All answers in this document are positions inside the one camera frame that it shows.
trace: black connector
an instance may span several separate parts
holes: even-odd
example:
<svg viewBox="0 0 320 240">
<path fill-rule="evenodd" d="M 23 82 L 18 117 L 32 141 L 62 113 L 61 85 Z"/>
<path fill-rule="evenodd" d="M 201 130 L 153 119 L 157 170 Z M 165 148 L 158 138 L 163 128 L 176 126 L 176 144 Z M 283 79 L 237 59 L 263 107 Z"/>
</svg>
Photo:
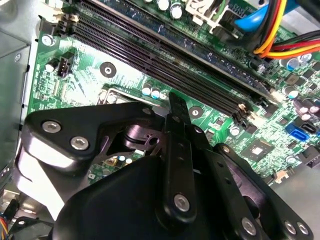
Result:
<svg viewBox="0 0 320 240">
<path fill-rule="evenodd" d="M 309 168 L 314 168 L 320 163 L 320 151 L 315 146 L 309 146 L 305 151 L 298 154 L 298 157 Z"/>
<path fill-rule="evenodd" d="M 57 75 L 62 79 L 65 78 L 71 72 L 71 65 L 74 62 L 75 55 L 72 52 L 65 52 L 60 57 L 60 64 L 58 67 Z"/>
<path fill-rule="evenodd" d="M 294 120 L 294 125 L 310 134 L 316 134 L 318 132 L 318 128 L 312 122 L 303 121 L 300 117 Z"/>
<path fill-rule="evenodd" d="M 5 216 L 5 219 L 8 223 L 10 223 L 11 220 L 15 217 L 17 211 L 19 210 L 19 207 L 19 202 L 15 199 L 12 199 L 3 213 L 3 216 Z"/>
</svg>

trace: capacitor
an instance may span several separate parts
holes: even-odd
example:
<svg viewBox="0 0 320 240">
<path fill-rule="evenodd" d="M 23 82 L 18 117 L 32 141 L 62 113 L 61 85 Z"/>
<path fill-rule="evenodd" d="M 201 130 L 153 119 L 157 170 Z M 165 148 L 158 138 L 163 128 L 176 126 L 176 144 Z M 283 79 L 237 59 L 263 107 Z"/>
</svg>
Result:
<svg viewBox="0 0 320 240">
<path fill-rule="evenodd" d="M 309 113 L 305 113 L 305 114 L 300 115 L 300 118 L 303 121 L 308 121 L 311 118 L 311 115 Z"/>
<path fill-rule="evenodd" d="M 319 112 L 320 107 L 312 102 L 310 98 L 303 99 L 302 102 L 309 109 L 309 113 L 316 114 Z"/>
<path fill-rule="evenodd" d="M 170 7 L 170 0 L 157 0 L 156 4 L 161 11 L 167 11 Z"/>
<path fill-rule="evenodd" d="M 289 71 L 294 71 L 300 66 L 298 58 L 286 58 L 279 61 L 280 66 L 285 67 Z"/>
<path fill-rule="evenodd" d="M 284 87 L 282 93 L 290 99 L 295 99 L 299 95 L 299 92 L 293 86 Z"/>
<path fill-rule="evenodd" d="M 304 105 L 304 103 L 300 99 L 294 100 L 293 106 L 299 114 L 306 114 L 309 111 L 309 109 Z"/>
<path fill-rule="evenodd" d="M 312 59 L 312 54 L 311 53 L 307 53 L 307 54 L 304 54 L 302 56 L 299 56 L 298 58 L 299 58 L 299 60 L 301 62 L 307 63 Z"/>
<path fill-rule="evenodd" d="M 59 66 L 59 59 L 58 58 L 52 58 L 45 66 L 44 69 L 48 73 L 52 73 L 58 66 Z"/>
<path fill-rule="evenodd" d="M 170 16 L 172 19 L 174 20 L 178 20 L 182 17 L 183 14 L 183 8 L 181 3 L 176 2 L 174 4 L 171 5 L 170 7 Z"/>
<path fill-rule="evenodd" d="M 125 156 L 119 156 L 118 159 L 119 159 L 119 161 L 123 162 L 124 160 L 126 160 L 126 157 Z"/>
<path fill-rule="evenodd" d="M 295 164 L 297 162 L 297 159 L 295 158 L 295 156 L 287 156 L 285 160 L 289 164 Z"/>
<path fill-rule="evenodd" d="M 232 136 L 238 136 L 240 133 L 240 128 L 238 126 L 233 126 L 232 128 L 230 128 L 230 134 Z"/>
<path fill-rule="evenodd" d="M 151 94 L 151 85 L 149 83 L 144 83 L 142 85 L 142 94 L 145 96 L 149 96 Z"/>
<path fill-rule="evenodd" d="M 163 90 L 160 92 L 160 99 L 165 100 L 167 99 L 167 95 L 168 95 L 168 91 L 167 90 Z"/>
<path fill-rule="evenodd" d="M 133 160 L 132 160 L 131 158 L 127 158 L 127 159 L 125 160 L 125 163 L 126 163 L 126 164 L 132 164 L 132 162 L 133 162 Z"/>
<path fill-rule="evenodd" d="M 151 90 L 151 97 L 153 99 L 158 99 L 160 97 L 160 89 L 157 87 L 153 87 Z"/>
</svg>

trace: red wire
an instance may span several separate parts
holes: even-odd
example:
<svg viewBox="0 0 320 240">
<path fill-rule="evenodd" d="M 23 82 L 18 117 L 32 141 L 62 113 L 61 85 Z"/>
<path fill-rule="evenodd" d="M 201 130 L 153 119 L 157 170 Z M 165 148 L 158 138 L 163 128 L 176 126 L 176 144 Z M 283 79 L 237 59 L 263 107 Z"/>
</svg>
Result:
<svg viewBox="0 0 320 240">
<path fill-rule="evenodd" d="M 280 8 L 281 1 L 282 1 L 282 0 L 276 1 L 276 9 L 275 9 L 275 12 L 274 12 L 274 14 L 273 14 L 272 25 L 271 25 L 271 27 L 270 27 L 270 29 L 269 29 L 269 31 L 268 31 L 267 38 L 268 38 L 268 36 L 270 35 L 270 33 L 271 33 L 272 29 L 273 29 L 273 26 L 275 25 L 275 22 L 276 22 L 276 19 L 277 19 L 277 15 L 278 15 L 278 12 L 279 12 L 279 8 Z"/>
<path fill-rule="evenodd" d="M 318 52 L 318 51 L 320 51 L 320 46 L 312 48 L 312 49 L 307 50 L 307 51 L 300 52 L 300 53 L 291 54 L 291 55 L 288 55 L 288 56 L 270 56 L 268 58 L 271 58 L 271 59 L 289 59 L 289 58 L 299 57 L 299 56 L 304 55 L 304 54 L 311 54 L 311 53 Z"/>
<path fill-rule="evenodd" d="M 293 44 L 275 46 L 275 47 L 272 48 L 272 50 L 273 51 L 283 51 L 283 50 L 288 50 L 288 49 L 308 47 L 308 46 L 312 46 L 312 45 L 315 45 L 315 44 L 320 44 L 320 40 L 302 41 L 302 42 L 297 42 L 297 43 L 293 43 Z"/>
</svg>

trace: mounting hole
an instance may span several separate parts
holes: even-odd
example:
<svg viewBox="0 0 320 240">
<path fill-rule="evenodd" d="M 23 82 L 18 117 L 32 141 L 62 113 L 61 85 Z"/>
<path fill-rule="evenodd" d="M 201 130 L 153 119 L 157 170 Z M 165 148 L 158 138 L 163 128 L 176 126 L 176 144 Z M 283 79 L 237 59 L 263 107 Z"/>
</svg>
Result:
<svg viewBox="0 0 320 240">
<path fill-rule="evenodd" d="M 231 181 L 229 180 L 229 178 L 225 177 L 224 180 L 225 180 L 226 184 L 231 185 Z"/>
<path fill-rule="evenodd" d="M 259 4 L 259 7 L 262 7 L 266 4 L 266 0 L 259 0 L 258 4 Z"/>
<path fill-rule="evenodd" d="M 218 166 L 220 167 L 220 168 L 224 168 L 225 166 L 221 163 L 221 162 L 217 162 L 217 164 L 218 164 Z"/>
<path fill-rule="evenodd" d="M 157 144 L 157 143 L 159 143 L 159 138 L 157 138 L 157 137 L 153 137 L 153 138 L 151 138 L 150 141 L 149 141 L 149 144 L 150 144 L 151 146 L 153 146 L 153 145 L 155 145 L 155 144 Z"/>
</svg>

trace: metal lever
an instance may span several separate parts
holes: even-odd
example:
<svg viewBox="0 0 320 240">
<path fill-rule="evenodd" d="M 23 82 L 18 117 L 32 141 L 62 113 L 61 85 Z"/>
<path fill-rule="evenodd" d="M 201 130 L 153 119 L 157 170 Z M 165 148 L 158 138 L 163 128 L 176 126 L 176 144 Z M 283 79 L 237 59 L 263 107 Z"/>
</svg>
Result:
<svg viewBox="0 0 320 240">
<path fill-rule="evenodd" d="M 249 196 L 258 207 L 259 221 L 271 239 L 314 238 L 308 225 L 252 170 L 246 160 L 223 143 L 217 144 L 213 150 L 223 156 L 228 168 L 240 180 L 241 194 Z"/>
<path fill-rule="evenodd" d="M 169 101 L 174 107 L 165 118 L 160 143 L 163 169 L 156 214 L 162 225 L 177 232 L 196 219 L 197 203 L 191 145 L 185 135 L 185 123 L 190 123 L 187 105 L 174 93 Z"/>
<path fill-rule="evenodd" d="M 212 152 L 205 133 L 199 127 L 190 126 L 187 133 L 193 147 L 193 159 L 197 156 L 200 171 L 212 182 L 212 190 L 217 190 L 217 199 L 220 199 L 218 204 L 225 211 L 223 226 L 227 239 L 268 240 L 252 216 L 224 158 Z"/>
</svg>

